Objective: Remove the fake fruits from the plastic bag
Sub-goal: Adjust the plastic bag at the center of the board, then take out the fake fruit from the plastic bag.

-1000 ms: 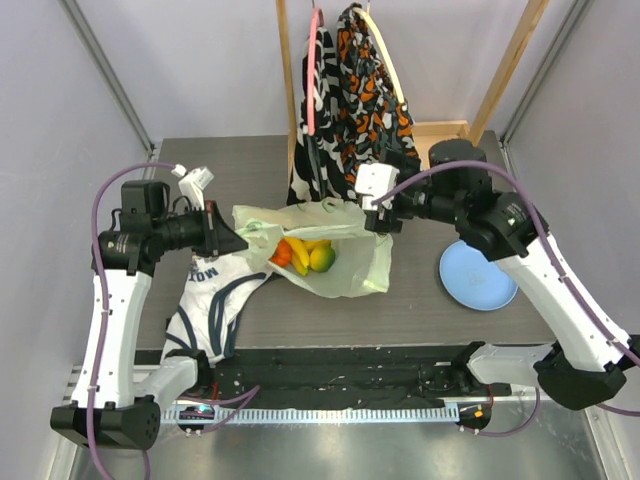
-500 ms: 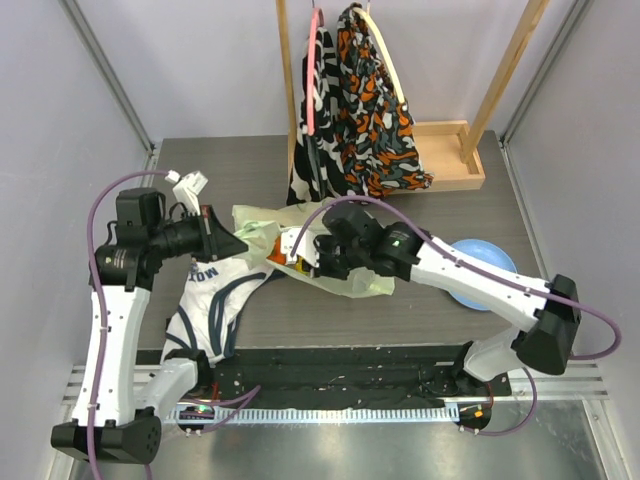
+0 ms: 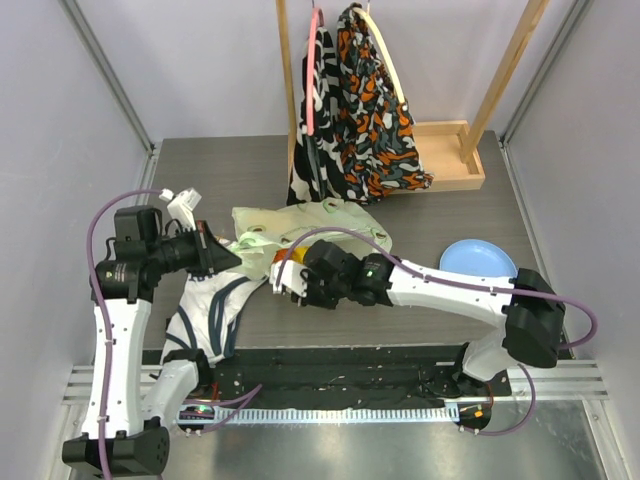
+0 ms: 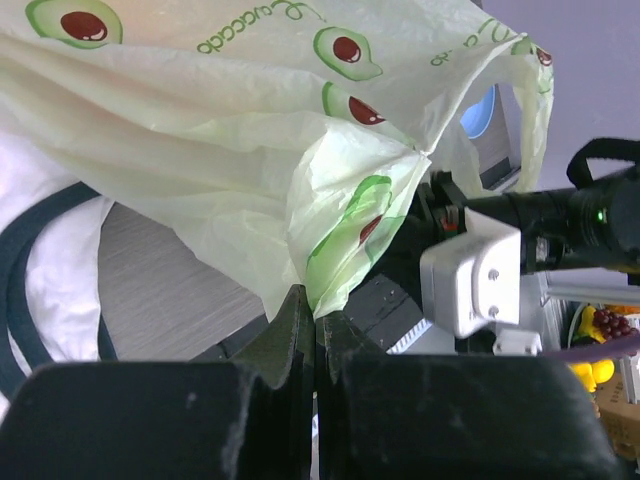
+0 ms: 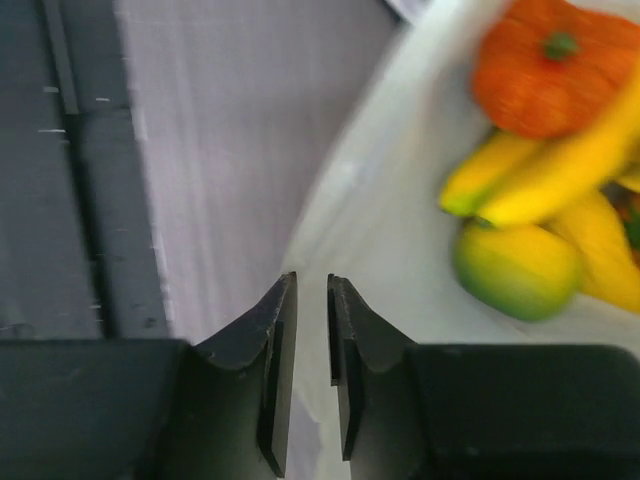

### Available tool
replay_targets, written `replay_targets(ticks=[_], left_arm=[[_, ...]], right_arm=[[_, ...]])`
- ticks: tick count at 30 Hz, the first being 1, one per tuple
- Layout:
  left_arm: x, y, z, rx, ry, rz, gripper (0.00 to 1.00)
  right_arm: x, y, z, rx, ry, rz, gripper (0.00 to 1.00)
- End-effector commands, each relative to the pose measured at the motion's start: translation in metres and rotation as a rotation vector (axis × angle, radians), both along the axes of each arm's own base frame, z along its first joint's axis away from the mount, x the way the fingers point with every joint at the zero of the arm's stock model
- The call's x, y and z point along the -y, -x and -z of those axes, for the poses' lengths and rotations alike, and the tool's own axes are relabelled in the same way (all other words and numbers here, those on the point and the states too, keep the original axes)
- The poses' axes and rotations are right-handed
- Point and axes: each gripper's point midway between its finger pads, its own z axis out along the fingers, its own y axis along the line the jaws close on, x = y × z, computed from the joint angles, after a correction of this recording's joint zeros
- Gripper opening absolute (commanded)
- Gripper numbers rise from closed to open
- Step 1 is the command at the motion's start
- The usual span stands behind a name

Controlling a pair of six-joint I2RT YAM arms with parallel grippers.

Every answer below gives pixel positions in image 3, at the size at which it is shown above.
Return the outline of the green avocado print plastic bag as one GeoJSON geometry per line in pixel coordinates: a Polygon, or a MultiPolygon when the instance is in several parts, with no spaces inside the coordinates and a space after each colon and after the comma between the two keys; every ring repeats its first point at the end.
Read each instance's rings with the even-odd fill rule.
{"type": "Polygon", "coordinates": [[[344,228],[375,242],[385,251],[392,238],[383,226],[360,205],[328,198],[321,202],[301,203],[279,210],[235,207],[232,209],[236,239],[229,249],[242,260],[233,268],[252,280],[270,274],[277,252],[288,249],[301,235],[318,228],[344,228]]]}

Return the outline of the fake yellow banana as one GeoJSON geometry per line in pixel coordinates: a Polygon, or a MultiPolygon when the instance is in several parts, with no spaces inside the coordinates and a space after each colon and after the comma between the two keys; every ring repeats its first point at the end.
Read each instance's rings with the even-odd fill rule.
{"type": "Polygon", "coordinates": [[[296,263],[299,264],[303,264],[304,263],[304,256],[307,252],[308,248],[307,247],[296,247],[291,256],[290,256],[290,260],[294,261],[296,263]]]}

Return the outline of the fake orange tangerine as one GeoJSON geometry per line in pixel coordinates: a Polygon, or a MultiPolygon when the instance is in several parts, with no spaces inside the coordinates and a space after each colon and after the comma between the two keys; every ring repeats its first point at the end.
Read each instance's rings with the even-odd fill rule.
{"type": "Polygon", "coordinates": [[[273,258],[273,264],[279,263],[283,260],[291,260],[293,258],[293,255],[288,255],[287,252],[287,249],[278,250],[273,258]]]}

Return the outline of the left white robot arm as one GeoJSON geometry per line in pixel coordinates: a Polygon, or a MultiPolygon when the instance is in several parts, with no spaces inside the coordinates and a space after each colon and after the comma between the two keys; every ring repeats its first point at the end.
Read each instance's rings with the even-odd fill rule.
{"type": "Polygon", "coordinates": [[[179,221],[174,235],[160,230],[152,206],[114,215],[114,255],[94,263],[96,349],[91,394],[77,437],[62,445],[67,466],[102,479],[159,477],[169,458],[170,430],[189,396],[205,397],[213,385],[203,349],[169,351],[159,377],[141,391],[144,333],[154,291],[165,274],[204,276],[240,265],[203,220],[179,221]]]}

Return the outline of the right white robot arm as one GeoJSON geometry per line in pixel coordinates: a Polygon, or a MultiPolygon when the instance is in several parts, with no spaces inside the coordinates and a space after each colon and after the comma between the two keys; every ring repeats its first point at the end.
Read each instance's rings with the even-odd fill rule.
{"type": "Polygon", "coordinates": [[[533,270],[500,277],[496,287],[460,274],[437,282],[434,269],[380,253],[357,258],[324,240],[306,251],[303,265],[306,305],[334,309],[348,299],[362,306],[426,307],[492,326],[482,339],[465,343],[453,365],[425,380],[434,396],[484,395],[489,382],[512,366],[551,369],[558,362],[565,306],[533,270]]]}

